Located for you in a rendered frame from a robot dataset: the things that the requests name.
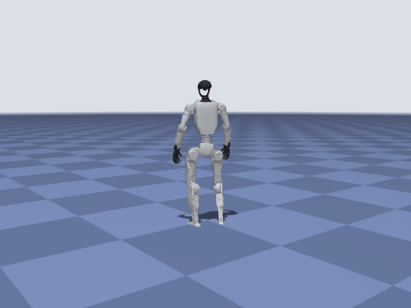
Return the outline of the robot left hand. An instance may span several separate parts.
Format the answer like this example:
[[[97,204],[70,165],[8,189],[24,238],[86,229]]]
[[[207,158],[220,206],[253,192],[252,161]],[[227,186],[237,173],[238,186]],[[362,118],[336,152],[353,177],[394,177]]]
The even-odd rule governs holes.
[[[182,156],[182,155],[180,154],[179,150],[180,150],[180,148],[177,149],[177,145],[174,145],[173,161],[174,161],[175,164],[178,164],[178,163],[181,162],[181,160],[179,159],[179,155],[180,155],[180,156]],[[179,160],[180,162],[179,162],[178,160]]]

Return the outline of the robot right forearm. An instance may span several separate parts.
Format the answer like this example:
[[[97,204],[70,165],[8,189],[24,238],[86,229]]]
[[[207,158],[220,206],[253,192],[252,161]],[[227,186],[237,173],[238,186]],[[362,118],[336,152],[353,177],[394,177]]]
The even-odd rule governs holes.
[[[228,143],[231,142],[231,128],[228,130],[224,130],[224,145],[228,146]]]

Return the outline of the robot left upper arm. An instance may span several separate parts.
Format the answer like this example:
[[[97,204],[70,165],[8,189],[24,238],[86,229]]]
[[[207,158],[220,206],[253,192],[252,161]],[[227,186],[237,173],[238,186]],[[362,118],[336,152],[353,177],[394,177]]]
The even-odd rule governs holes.
[[[181,124],[179,126],[180,131],[185,132],[187,130],[188,126],[186,124],[189,121],[189,118],[191,116],[190,113],[195,110],[195,104],[196,103],[186,105],[186,107],[184,109],[184,113],[182,115]]]

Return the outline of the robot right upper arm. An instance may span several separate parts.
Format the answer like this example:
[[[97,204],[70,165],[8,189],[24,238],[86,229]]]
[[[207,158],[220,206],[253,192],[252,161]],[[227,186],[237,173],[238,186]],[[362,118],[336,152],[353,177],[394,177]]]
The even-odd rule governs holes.
[[[220,111],[220,117],[223,121],[222,129],[228,130],[231,128],[231,125],[229,122],[229,116],[226,111],[226,106],[223,103],[217,103],[217,104],[218,104],[218,111]]]

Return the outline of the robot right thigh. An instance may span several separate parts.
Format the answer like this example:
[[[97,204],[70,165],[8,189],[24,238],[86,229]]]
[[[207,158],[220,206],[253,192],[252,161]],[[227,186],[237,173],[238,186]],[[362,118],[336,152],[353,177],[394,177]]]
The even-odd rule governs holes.
[[[222,159],[223,159],[223,153],[217,149],[214,148],[214,154],[211,157],[211,163],[213,167],[213,174],[214,174],[214,192],[216,193],[221,193],[221,188],[220,184],[222,184]]]

